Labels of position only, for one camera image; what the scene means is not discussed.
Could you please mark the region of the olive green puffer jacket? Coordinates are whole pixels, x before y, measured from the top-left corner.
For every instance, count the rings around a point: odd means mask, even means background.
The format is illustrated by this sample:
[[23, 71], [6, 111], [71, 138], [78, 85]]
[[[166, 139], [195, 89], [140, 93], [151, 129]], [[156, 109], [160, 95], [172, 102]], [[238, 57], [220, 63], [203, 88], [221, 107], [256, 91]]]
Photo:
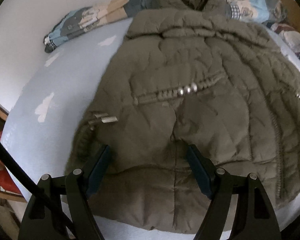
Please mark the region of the olive green puffer jacket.
[[224, 0], [159, 0], [133, 18], [74, 135], [66, 173], [116, 154], [93, 215], [196, 233], [209, 199], [187, 145], [229, 173], [258, 175], [275, 208], [300, 193], [300, 72]]

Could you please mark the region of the red bag on shelf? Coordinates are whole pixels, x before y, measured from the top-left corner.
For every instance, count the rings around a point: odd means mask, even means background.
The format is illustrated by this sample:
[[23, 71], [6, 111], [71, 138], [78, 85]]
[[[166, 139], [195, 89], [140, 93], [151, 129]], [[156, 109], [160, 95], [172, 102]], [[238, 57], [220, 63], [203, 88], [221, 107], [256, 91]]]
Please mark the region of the red bag on shelf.
[[0, 186], [6, 190], [16, 194], [21, 194], [18, 187], [13, 182], [11, 176], [9, 175], [5, 165], [0, 161]]

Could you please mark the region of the light blue cloud bedsheet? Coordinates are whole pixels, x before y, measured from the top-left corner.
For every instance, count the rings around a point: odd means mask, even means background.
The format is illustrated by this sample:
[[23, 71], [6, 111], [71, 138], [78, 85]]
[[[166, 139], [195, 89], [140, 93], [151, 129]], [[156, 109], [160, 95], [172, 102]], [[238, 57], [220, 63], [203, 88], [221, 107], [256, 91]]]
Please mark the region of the light blue cloud bedsheet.
[[72, 139], [131, 19], [66, 42], [40, 64], [10, 111], [1, 143], [26, 174], [60, 177]]

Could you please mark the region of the wooden headboard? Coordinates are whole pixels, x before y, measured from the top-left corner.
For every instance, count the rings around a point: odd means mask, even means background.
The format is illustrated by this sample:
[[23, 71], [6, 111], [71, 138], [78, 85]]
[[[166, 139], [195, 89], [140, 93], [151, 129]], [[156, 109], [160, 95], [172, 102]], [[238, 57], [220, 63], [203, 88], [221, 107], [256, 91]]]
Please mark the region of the wooden headboard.
[[294, 0], [280, 0], [287, 9], [288, 24], [300, 33], [300, 7]]

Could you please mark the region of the patchwork cartoon rolled duvet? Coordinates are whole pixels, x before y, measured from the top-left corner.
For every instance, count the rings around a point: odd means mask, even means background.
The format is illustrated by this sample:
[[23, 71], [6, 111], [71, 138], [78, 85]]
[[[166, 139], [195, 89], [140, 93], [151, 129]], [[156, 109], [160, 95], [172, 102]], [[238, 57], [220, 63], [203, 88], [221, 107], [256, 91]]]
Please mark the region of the patchwork cartoon rolled duvet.
[[[225, 0], [226, 16], [243, 22], [281, 22], [287, 9], [280, 0]], [[111, 0], [67, 13], [43, 38], [46, 53], [106, 24], [132, 18], [145, 9], [158, 9], [159, 0]]]

